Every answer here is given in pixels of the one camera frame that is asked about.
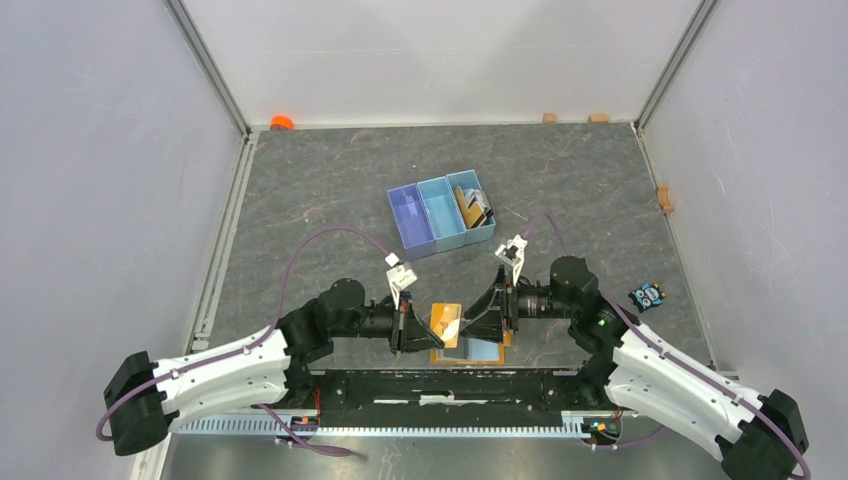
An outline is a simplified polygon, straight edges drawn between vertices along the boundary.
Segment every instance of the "marble-patterned floor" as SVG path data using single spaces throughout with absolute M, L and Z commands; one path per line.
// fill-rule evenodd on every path
M 492 282 L 497 246 L 542 209 L 550 211 L 573 253 L 622 305 L 645 282 L 661 283 L 664 305 L 641 318 L 695 359 L 709 354 L 686 291 L 648 168 L 626 124 L 408 127 L 263 132 L 220 292 L 211 345 L 262 328 L 274 317 L 280 278 L 296 246 L 313 230 L 351 225 L 403 258 L 386 198 L 393 187 L 474 168 L 495 209 L 495 237 L 413 263 L 416 311 L 433 302 L 464 307 Z M 380 252 L 349 233 L 308 246 L 293 270 L 287 310 L 352 277 L 370 297 L 388 294 Z M 523 274 L 547 283 L 561 255 L 541 222 L 530 239 Z M 567 321 L 525 320 L 507 366 L 579 367 L 587 355 L 566 333 Z M 320 368 L 421 368 L 427 352 L 394 356 L 386 340 L 336 339 Z

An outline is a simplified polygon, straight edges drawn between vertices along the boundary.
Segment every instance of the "cable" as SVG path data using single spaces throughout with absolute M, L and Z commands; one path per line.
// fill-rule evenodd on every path
M 553 227 L 554 233 L 556 233 L 557 238 L 559 239 L 559 243 L 562 246 L 562 249 L 565 252 L 565 254 L 570 255 L 568 245 L 565 242 L 565 236 L 562 235 L 562 231 L 559 229 L 559 226 L 557 225 L 556 220 L 554 220 L 554 218 L 548 212 L 543 211 L 541 214 L 536 215 L 536 217 L 534 217 L 533 220 L 530 221 L 530 225 L 527 226 L 527 228 L 524 230 L 524 232 L 527 235 L 529 235 L 530 232 L 532 231 L 532 229 L 536 226 L 536 223 L 538 222 L 539 218 L 542 215 L 547 217 L 548 221 L 551 222 L 551 227 Z M 733 390 L 727 388 L 726 386 L 724 386 L 721 383 L 713 380 L 712 378 L 705 375 L 704 373 L 698 371 L 695 367 L 692 367 L 688 363 L 684 362 L 683 360 L 678 358 L 676 355 L 674 355 L 672 352 L 663 353 L 662 347 L 660 347 L 653 340 L 648 338 L 647 335 L 642 333 L 642 331 L 639 330 L 636 327 L 636 325 L 633 324 L 632 321 L 630 321 L 630 318 L 627 317 L 627 315 L 624 313 L 624 310 L 622 310 L 622 308 L 620 306 L 618 306 L 618 304 L 615 301 L 613 301 L 611 296 L 609 296 L 603 290 L 601 290 L 600 293 L 601 293 L 601 297 L 607 303 L 609 303 L 610 306 L 612 306 L 613 310 L 615 310 L 616 315 L 618 315 L 619 318 L 621 318 L 621 320 L 625 323 L 625 325 L 627 325 L 627 328 L 629 328 L 633 332 L 633 334 L 636 335 L 636 337 L 638 337 L 639 340 L 643 341 L 649 348 L 656 350 L 657 353 L 659 353 L 660 355 L 663 355 L 666 359 L 670 360 L 672 363 L 674 363 L 678 367 L 682 368 L 683 370 L 685 370 L 689 374 L 695 376 L 699 380 L 703 381 L 707 385 L 718 390 L 722 395 L 736 400 L 736 393 Z M 765 426 L 767 426 L 772 431 L 772 433 L 774 433 L 777 436 L 777 438 L 779 438 L 780 441 L 783 442 L 783 444 L 786 446 L 786 448 L 788 448 L 789 451 L 792 453 L 792 456 L 795 457 L 795 461 L 798 462 L 798 465 L 801 467 L 801 471 L 803 473 L 801 475 L 795 475 L 794 473 L 792 473 L 792 474 L 789 475 L 789 478 L 792 478 L 794 480 L 811 480 L 812 474 L 810 472 L 810 466 L 807 464 L 807 461 L 804 459 L 804 455 L 801 454 L 801 451 L 798 450 L 798 447 L 796 447 L 795 444 L 792 443 L 792 440 L 790 440 L 789 437 L 786 436 L 785 433 L 783 433 L 783 430 L 781 430 L 780 427 L 777 426 L 777 424 L 775 424 L 770 418 L 768 418 L 757 407 L 752 405 L 749 401 L 745 400 L 744 398 L 739 398 L 737 403 L 739 405 L 743 406 L 749 412 L 753 413 L 755 417 L 759 418 L 760 421 L 762 421 L 763 424 L 765 424 Z M 634 441 L 632 443 L 637 443 L 637 442 L 642 443 L 642 441 L 644 441 L 645 439 L 652 438 L 654 434 L 648 435 L 647 437 L 640 439 L 640 440 L 637 440 L 637 441 Z
M 307 442 L 306 440 L 300 438 L 297 434 L 295 434 L 292 429 L 289 428 L 288 425 L 286 425 L 286 422 L 282 418 L 280 418 L 279 415 L 277 415 L 277 412 L 271 410 L 271 407 L 265 405 L 264 403 L 260 403 L 259 405 L 257 405 L 257 407 L 261 408 L 262 410 L 265 410 L 265 413 L 267 413 L 268 415 L 271 415 L 271 418 L 273 418 L 277 422 L 277 425 L 281 426 L 283 430 L 285 430 L 286 433 L 292 438 L 292 440 L 296 442 L 292 444 L 293 447 L 305 448 L 307 450 L 311 450 L 315 453 L 326 455 L 328 457 L 347 457 L 353 454 L 352 451 L 343 447 L 332 447 L 329 445 L 312 445 L 311 443 Z
M 244 355 L 245 349 L 247 349 L 248 351 L 253 350 L 256 346 L 258 346 L 259 344 L 261 344 L 262 342 L 267 340 L 274 333 L 274 330 L 276 330 L 277 320 L 280 317 L 282 317 L 283 300 L 285 299 L 285 294 L 286 294 L 286 284 L 289 281 L 289 276 L 291 275 L 291 269 L 292 269 L 292 266 L 294 265 L 294 261 L 297 259 L 298 254 L 300 254 L 300 251 L 303 250 L 303 248 L 309 242 L 314 240 L 316 237 L 323 235 L 325 233 L 337 232 L 337 231 L 345 231 L 345 232 L 356 233 L 357 235 L 361 236 L 362 238 L 373 243 L 374 246 L 377 247 L 378 249 L 380 249 L 380 251 L 383 252 L 384 255 L 388 256 L 391 253 L 391 252 L 389 252 L 388 248 L 384 247 L 383 244 L 378 242 L 374 237 L 372 237 L 371 235 L 369 235 L 369 234 L 367 234 L 367 233 L 365 233 L 362 230 L 359 230 L 357 228 L 337 226 L 337 227 L 324 227 L 324 228 L 321 228 L 321 229 L 315 231 L 314 233 L 312 233 L 312 235 L 307 237 L 306 240 L 304 240 L 295 249 L 294 254 L 291 256 L 291 258 L 289 259 L 289 262 L 286 264 L 285 273 L 283 274 L 283 279 L 280 282 L 280 301 L 279 301 L 279 304 L 277 306 L 277 316 L 274 317 L 271 320 L 271 323 L 268 325 L 268 329 L 265 330 L 265 333 L 260 335 L 259 338 L 257 338 L 256 340 L 254 340 L 250 344 L 246 345 L 245 347 L 238 348 L 238 349 L 235 349 L 235 350 L 232 350 L 232 351 L 229 351 L 229 352 L 221 353 L 221 354 L 218 354 L 218 355 L 215 355 L 215 356 L 203 359 L 203 360 L 199 360 L 195 363 L 192 363 L 192 364 L 189 364 L 189 365 L 184 365 L 180 368 L 177 368 L 177 369 L 175 369 L 176 375 L 182 375 L 182 374 L 184 374 L 186 372 L 190 372 L 194 369 L 197 369 L 197 368 L 200 368 L 200 367 L 203 367 L 203 366 L 215 363 L 215 362 L 220 362 L 221 360 L 226 360 L 226 359 L 232 358 L 236 355 Z M 124 406 L 131 399 L 135 398 L 138 394 L 147 390 L 150 387 L 153 387 L 155 385 L 158 385 L 159 383 L 164 382 L 165 380 L 168 380 L 169 378 L 173 378 L 173 375 L 174 375 L 173 372 L 163 373 L 162 375 L 159 375 L 158 377 L 150 379 L 150 380 L 142 383 L 141 385 L 133 388 L 132 390 L 127 392 L 126 395 L 124 395 L 121 398 L 119 398 L 118 400 L 116 400 L 115 403 L 113 403 L 111 407 L 106 409 L 106 413 L 104 413 L 103 416 L 100 417 L 100 420 L 97 422 L 97 427 L 94 431 L 94 434 L 97 437 L 97 439 L 102 441 L 102 442 L 112 441 L 111 435 L 106 435 L 106 434 L 103 433 L 103 427 L 106 426 L 106 422 L 109 421 L 109 418 L 111 418 L 112 415 L 114 415 L 115 412 L 117 412 L 119 408 Z
M 629 442 L 623 442 L 623 443 L 619 442 L 619 443 L 616 443 L 615 445 L 594 445 L 594 446 L 592 446 L 592 450 L 618 451 L 618 450 L 624 450 L 624 449 L 627 449 L 627 448 L 638 447 L 639 445 L 643 445 L 645 443 L 650 442 L 654 438 L 658 437 L 664 431 L 665 431 L 665 427 L 660 427 L 660 428 L 654 430 L 653 432 L 645 435 L 642 438 L 638 438 L 636 440 L 631 440 Z

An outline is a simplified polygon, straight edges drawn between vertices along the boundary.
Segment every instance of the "white wall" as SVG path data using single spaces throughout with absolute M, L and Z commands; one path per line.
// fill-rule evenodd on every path
M 633 120 L 697 0 L 185 0 L 248 122 Z
M 848 466 L 848 3 L 721 2 L 646 145 L 718 359 L 799 401 Z
M 0 478 L 127 478 L 130 353 L 178 355 L 238 136 L 160 1 L 0 6 Z

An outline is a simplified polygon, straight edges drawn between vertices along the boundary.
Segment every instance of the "small figurine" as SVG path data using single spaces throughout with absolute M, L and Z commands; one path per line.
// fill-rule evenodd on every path
M 640 288 L 633 290 L 628 295 L 633 304 L 639 309 L 639 312 L 644 312 L 651 307 L 662 305 L 662 299 L 665 298 L 665 292 L 660 290 L 660 286 L 656 283 L 646 283 Z

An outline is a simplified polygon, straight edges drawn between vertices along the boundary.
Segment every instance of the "plastic storage bin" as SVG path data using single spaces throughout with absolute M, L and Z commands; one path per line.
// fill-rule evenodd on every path
M 418 182 L 418 193 L 436 239 L 436 253 L 465 245 L 465 224 L 445 177 Z
M 418 186 L 413 183 L 393 188 L 388 194 L 406 258 L 415 260 L 436 253 L 436 239 Z
M 465 193 L 468 190 L 472 190 L 475 188 L 478 190 L 483 190 L 483 187 L 480 186 L 480 180 L 477 179 L 477 172 L 475 172 L 474 170 L 451 173 L 449 175 L 446 175 L 445 179 L 447 179 L 448 181 L 448 185 L 450 186 L 451 192 L 453 192 L 456 187 L 461 187 L 462 193 Z M 492 215 L 492 217 L 486 220 L 486 223 L 484 223 L 483 225 L 477 228 L 467 229 L 465 231 L 465 244 L 468 245 L 469 243 L 477 243 L 488 240 L 492 238 L 494 234 L 495 216 Z

